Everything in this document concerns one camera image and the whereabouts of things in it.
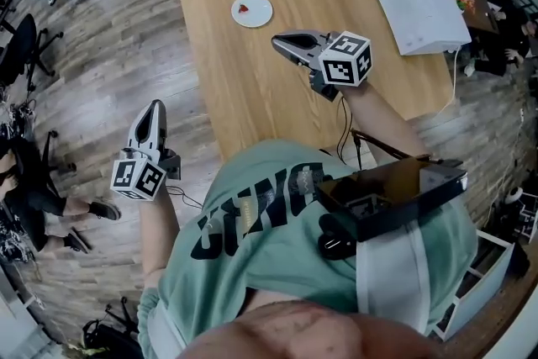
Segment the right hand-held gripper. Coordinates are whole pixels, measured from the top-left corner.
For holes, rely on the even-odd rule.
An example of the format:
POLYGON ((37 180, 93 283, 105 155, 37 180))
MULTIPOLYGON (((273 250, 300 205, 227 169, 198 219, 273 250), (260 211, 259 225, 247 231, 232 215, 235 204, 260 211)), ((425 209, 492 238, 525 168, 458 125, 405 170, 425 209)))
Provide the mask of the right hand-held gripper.
POLYGON ((295 29, 274 35, 272 47, 293 64, 311 69, 311 88, 331 102, 341 87, 359 87, 372 69, 371 41, 350 31, 295 29))

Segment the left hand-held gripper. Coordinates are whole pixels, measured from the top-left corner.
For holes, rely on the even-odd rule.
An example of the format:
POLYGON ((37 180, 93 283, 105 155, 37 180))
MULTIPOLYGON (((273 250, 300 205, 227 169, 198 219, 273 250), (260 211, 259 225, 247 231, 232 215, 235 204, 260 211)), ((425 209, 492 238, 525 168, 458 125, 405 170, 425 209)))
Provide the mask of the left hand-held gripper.
POLYGON ((153 201, 167 178, 179 180, 181 157, 165 148, 166 137, 166 106, 154 100, 129 128, 127 146, 113 162, 110 189, 131 200, 153 201))

